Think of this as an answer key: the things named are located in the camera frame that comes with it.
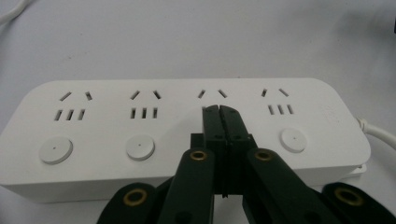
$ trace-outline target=power strip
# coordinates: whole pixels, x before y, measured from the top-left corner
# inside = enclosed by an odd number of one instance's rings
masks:
[[[109,199],[175,174],[202,109],[238,110],[258,146],[309,186],[364,172],[370,145],[311,78],[55,81],[25,96],[0,136],[0,183],[35,202]]]

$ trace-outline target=electrical outlet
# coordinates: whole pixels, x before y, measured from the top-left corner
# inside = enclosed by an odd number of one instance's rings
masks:
[[[0,184],[36,202],[108,199],[175,174],[202,109],[238,110],[258,146],[310,186],[359,175],[370,146],[311,78],[56,81],[32,90],[0,136]]]

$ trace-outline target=rectangular slot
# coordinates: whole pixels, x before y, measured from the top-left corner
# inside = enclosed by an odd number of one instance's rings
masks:
[[[156,119],[156,118],[157,118],[157,115],[158,115],[158,108],[157,108],[157,107],[154,107],[154,110],[152,111],[152,117],[153,117],[154,119]]]
[[[134,119],[135,116],[136,116],[136,108],[132,108],[131,119]]]
[[[136,96],[137,96],[139,93],[140,93],[140,91],[136,91],[136,92],[132,95],[131,100],[134,100],[134,98],[136,98]]]
[[[203,96],[204,96],[204,94],[205,94],[205,91],[204,90],[202,90],[200,93],[199,93],[199,95],[198,95],[198,98],[202,98]]]
[[[145,118],[146,118],[147,113],[148,113],[148,109],[147,109],[147,108],[143,108],[143,111],[142,111],[142,119],[145,119]]]
[[[82,120],[84,118],[85,109],[81,109],[79,111],[78,120]]]
[[[73,117],[73,113],[74,113],[74,110],[70,110],[70,111],[69,111],[69,114],[67,115],[67,118],[66,118],[66,120],[70,120],[70,119],[72,119],[72,117]]]
[[[154,95],[157,97],[157,99],[161,99],[161,95],[157,91],[154,91]]]
[[[72,94],[72,92],[70,91],[70,92],[68,92],[67,94],[65,94],[61,99],[59,99],[60,101],[63,101],[63,100],[65,100],[67,97],[69,97],[69,95],[71,95]]]
[[[284,90],[282,90],[282,89],[279,89],[279,91],[280,92],[282,92],[286,97],[288,97],[289,95],[288,95],[288,93],[287,92],[285,92]]]
[[[89,101],[92,100],[92,96],[91,96],[91,94],[90,94],[88,91],[85,92],[85,95],[87,96],[87,99],[88,99]]]
[[[291,108],[291,105],[288,105],[288,110],[291,114],[294,114],[293,109]]]
[[[224,91],[219,90],[219,93],[220,93],[224,98],[227,98],[227,94],[225,94]]]
[[[268,105],[268,110],[270,111],[271,115],[274,115],[274,109],[272,108],[271,105]]]
[[[267,94],[267,89],[264,89],[264,90],[262,91],[262,97],[265,97],[265,94]]]
[[[278,105],[277,108],[279,109],[279,113],[283,115],[283,108],[282,105]]]
[[[58,110],[58,112],[56,113],[56,116],[55,116],[56,121],[58,121],[61,118],[62,112],[63,112],[62,110]]]

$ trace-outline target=mounting hole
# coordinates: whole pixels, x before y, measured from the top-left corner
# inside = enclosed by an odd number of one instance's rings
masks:
[[[338,200],[351,206],[362,206],[364,203],[363,198],[351,189],[337,188],[334,193]]]
[[[143,189],[133,189],[123,197],[123,202],[127,206],[138,206],[146,201],[148,193]]]
[[[188,224],[192,221],[192,214],[189,212],[179,212],[175,216],[175,222],[177,224]]]
[[[207,154],[204,151],[193,151],[190,157],[195,161],[203,161],[206,159]]]
[[[312,223],[312,224],[321,223],[320,215],[318,215],[318,213],[316,212],[311,212],[311,211],[306,212],[304,218],[306,221],[308,221],[308,223]]]
[[[254,157],[260,161],[270,161],[273,158],[272,154],[266,151],[258,151],[254,154]]]

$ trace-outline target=socket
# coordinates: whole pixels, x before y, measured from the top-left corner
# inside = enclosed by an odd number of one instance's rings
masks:
[[[358,122],[317,79],[55,81],[29,92],[1,134],[0,184],[41,203],[157,186],[175,174],[210,105],[238,110],[258,146],[309,186],[360,175],[370,157]]]

